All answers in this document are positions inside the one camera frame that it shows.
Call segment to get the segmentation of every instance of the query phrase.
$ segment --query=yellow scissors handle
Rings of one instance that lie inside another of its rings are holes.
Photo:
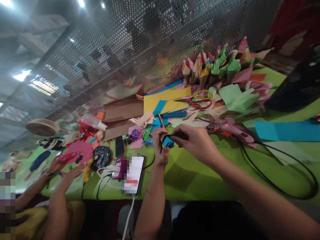
[[[202,93],[202,92],[207,92],[207,93],[208,93],[208,97],[206,97],[206,98],[196,97],[199,93]],[[212,97],[213,97],[213,92],[211,92],[211,91],[209,91],[209,90],[201,90],[201,91],[196,92],[195,94],[193,94],[193,98],[194,98],[194,99],[208,100],[208,99],[211,99]]]

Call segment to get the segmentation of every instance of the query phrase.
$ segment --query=perforated metal sheet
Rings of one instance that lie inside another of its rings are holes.
[[[181,78],[182,61],[200,48],[214,52],[227,42],[230,51],[248,36],[256,50],[281,0],[93,2],[15,92],[26,99],[23,108],[12,105],[28,113],[21,124],[46,117],[72,130],[77,113],[95,114],[115,99]],[[21,149],[31,136],[24,132],[0,147]]]

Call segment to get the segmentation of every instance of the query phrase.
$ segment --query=yellow paper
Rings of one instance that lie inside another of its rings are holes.
[[[143,112],[144,113],[146,113],[147,111],[153,112],[160,100],[167,101],[167,103],[164,105],[164,108],[161,114],[168,111],[177,111],[179,109],[186,108],[189,106],[188,103],[175,102],[172,100],[179,99],[181,97],[185,97],[189,95],[191,95],[191,87],[177,90],[176,86],[174,86],[163,92],[152,94],[150,96],[145,96],[143,100]]]

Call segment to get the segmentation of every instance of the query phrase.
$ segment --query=wristwatch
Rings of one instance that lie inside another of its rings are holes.
[[[54,173],[48,173],[47,169],[44,171],[43,175],[47,176],[47,177],[51,177],[54,175]]]

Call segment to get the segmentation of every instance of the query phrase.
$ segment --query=scissors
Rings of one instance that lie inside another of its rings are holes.
[[[204,97],[197,97],[197,95],[201,92],[207,92],[208,93],[208,97],[204,98]],[[196,101],[196,102],[192,102],[192,100],[189,98],[189,99],[178,99],[178,100],[174,100],[175,102],[186,102],[186,103],[189,103],[191,106],[197,108],[197,109],[207,109],[209,108],[211,105],[212,105],[212,101],[211,101],[211,98],[213,97],[213,93],[211,91],[208,91],[208,90],[201,90],[195,94],[193,94],[193,99],[202,99],[200,101]],[[201,107],[199,104],[197,103],[200,103],[200,102],[210,102],[210,104],[208,106],[204,106],[204,107]]]

